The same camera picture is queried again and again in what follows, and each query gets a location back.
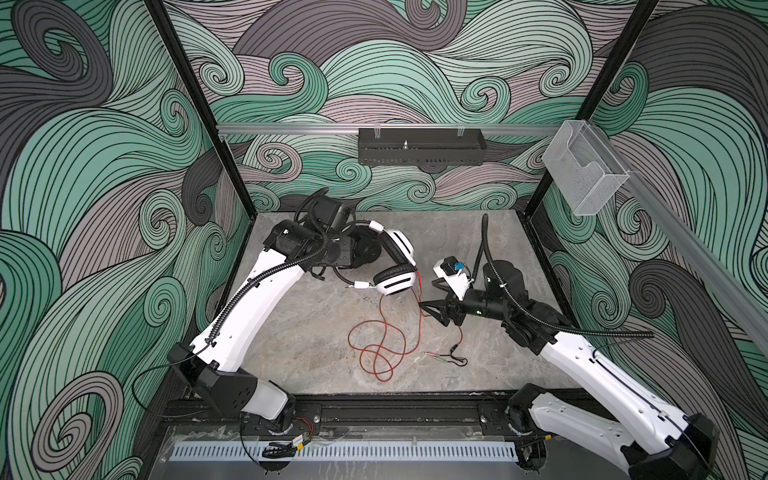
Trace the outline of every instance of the wire mesh file holder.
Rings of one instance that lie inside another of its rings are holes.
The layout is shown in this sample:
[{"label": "wire mesh file holder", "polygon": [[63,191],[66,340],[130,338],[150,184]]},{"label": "wire mesh file holder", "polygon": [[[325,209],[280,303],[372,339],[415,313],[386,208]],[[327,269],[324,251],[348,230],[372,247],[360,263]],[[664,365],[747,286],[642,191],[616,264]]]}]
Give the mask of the wire mesh file holder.
[{"label": "wire mesh file holder", "polygon": [[624,160],[610,140],[584,120],[563,122],[542,160],[579,217],[597,215],[629,178]]}]

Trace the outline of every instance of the headphone ear cup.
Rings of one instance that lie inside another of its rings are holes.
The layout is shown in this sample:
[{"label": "headphone ear cup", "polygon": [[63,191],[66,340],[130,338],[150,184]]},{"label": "headphone ear cup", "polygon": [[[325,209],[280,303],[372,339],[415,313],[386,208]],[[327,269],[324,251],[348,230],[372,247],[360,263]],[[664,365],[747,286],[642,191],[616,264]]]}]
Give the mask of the headphone ear cup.
[{"label": "headphone ear cup", "polygon": [[415,283],[416,269],[410,263],[400,263],[378,272],[373,277],[376,289],[384,295],[402,292]]},{"label": "headphone ear cup", "polygon": [[395,244],[395,241],[392,240],[392,238],[389,236],[389,233],[387,232],[381,232],[379,233],[379,243],[381,243],[382,247],[384,247],[384,250],[386,250],[387,254],[389,255],[389,258],[395,261],[395,263],[402,264],[402,263],[409,263],[408,259],[405,255],[402,254],[402,251],[400,250],[400,247],[398,247]]}]

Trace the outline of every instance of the wall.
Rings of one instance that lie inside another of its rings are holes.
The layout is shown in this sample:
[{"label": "wall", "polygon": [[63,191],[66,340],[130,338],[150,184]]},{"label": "wall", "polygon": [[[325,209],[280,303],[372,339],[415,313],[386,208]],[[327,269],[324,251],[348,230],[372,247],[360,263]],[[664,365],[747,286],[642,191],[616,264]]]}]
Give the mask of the wall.
[{"label": "wall", "polygon": [[[634,8],[601,3],[166,1],[219,122],[449,124],[573,118]],[[522,208],[548,139],[489,140],[491,163],[424,171],[360,166],[352,136],[229,138],[260,210],[321,186],[358,210]]]},{"label": "wall", "polygon": [[3,478],[135,477],[247,218],[141,0],[2,2],[0,64]]},{"label": "wall", "polygon": [[[649,21],[596,122],[751,295],[768,307],[768,5],[711,2]],[[574,217],[556,187],[537,232],[585,328],[651,329],[612,350],[722,429],[714,477],[768,475],[768,361],[625,190]]]}]

